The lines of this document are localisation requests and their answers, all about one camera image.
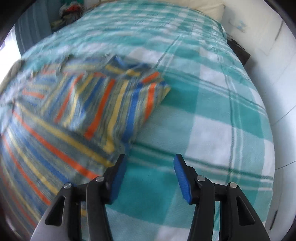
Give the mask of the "dark bedside table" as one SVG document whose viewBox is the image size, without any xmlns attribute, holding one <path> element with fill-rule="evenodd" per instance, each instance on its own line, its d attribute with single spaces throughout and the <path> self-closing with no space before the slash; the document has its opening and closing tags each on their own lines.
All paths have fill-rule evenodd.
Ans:
<svg viewBox="0 0 296 241">
<path fill-rule="evenodd" d="M 234 39 L 227 39 L 227 44 L 229 47 L 232 49 L 232 51 L 235 53 L 235 55 L 238 57 L 240 62 L 242 63 L 243 66 L 247 63 L 247 61 L 250 58 L 250 54 L 240 45 L 235 41 Z"/>
</svg>

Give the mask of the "cream headboard pillow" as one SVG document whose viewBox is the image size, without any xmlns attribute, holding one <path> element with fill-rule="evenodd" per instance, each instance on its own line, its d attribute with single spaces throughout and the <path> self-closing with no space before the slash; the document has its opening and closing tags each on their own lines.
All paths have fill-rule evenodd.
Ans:
<svg viewBox="0 0 296 241">
<path fill-rule="evenodd" d="M 224 2 L 220 0 L 168 0 L 166 2 L 200 11 L 217 22 L 222 21 L 225 10 Z"/>
</svg>

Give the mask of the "white wardrobe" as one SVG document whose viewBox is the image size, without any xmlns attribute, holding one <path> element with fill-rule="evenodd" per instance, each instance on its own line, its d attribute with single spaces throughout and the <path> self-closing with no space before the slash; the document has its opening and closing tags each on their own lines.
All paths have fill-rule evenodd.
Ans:
<svg viewBox="0 0 296 241">
<path fill-rule="evenodd" d="M 273 240 L 295 220 L 295 37 L 285 22 L 276 36 L 261 40 L 247 70 L 265 104 L 275 149 L 274 193 L 266 221 Z"/>
</svg>

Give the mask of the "teal white plaid bedspread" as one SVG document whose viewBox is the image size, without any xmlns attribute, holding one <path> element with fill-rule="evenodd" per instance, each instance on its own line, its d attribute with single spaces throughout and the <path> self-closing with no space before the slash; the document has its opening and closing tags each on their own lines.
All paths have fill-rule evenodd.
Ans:
<svg viewBox="0 0 296 241">
<path fill-rule="evenodd" d="M 186 240 L 194 207 L 173 168 L 186 163 L 214 183 L 235 182 L 262 221 L 273 196 L 274 144 L 262 99 L 222 25 L 162 1 L 115 1 L 32 46 L 21 81 L 52 60 L 118 55 L 147 63 L 170 91 L 130 146 L 119 196 L 107 207 L 115 240 Z"/>
</svg>

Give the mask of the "multicolour striped knit shirt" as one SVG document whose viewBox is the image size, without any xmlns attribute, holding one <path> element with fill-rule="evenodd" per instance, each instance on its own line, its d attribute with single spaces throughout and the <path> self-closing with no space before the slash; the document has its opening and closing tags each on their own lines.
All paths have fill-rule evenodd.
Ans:
<svg viewBox="0 0 296 241">
<path fill-rule="evenodd" d="M 23 239 L 64 183 L 86 183 L 126 154 L 170 86 L 118 55 L 45 63 L 1 95 L 1 206 Z"/>
</svg>

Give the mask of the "pile of colourful clothes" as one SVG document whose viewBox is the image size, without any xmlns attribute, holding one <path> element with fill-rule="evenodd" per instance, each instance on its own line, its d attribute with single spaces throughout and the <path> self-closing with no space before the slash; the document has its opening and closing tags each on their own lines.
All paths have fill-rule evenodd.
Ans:
<svg viewBox="0 0 296 241">
<path fill-rule="evenodd" d="M 48 15 L 52 32 L 78 20 L 84 12 L 84 1 L 48 1 Z"/>
</svg>

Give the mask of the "blue-grey curtain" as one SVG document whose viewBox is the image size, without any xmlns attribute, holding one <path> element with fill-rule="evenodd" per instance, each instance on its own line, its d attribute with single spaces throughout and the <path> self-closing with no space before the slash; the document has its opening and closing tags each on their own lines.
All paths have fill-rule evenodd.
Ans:
<svg viewBox="0 0 296 241">
<path fill-rule="evenodd" d="M 48 2 L 36 1 L 18 18 L 15 24 L 15 34 L 21 56 L 37 42 L 52 33 L 48 15 Z"/>
</svg>

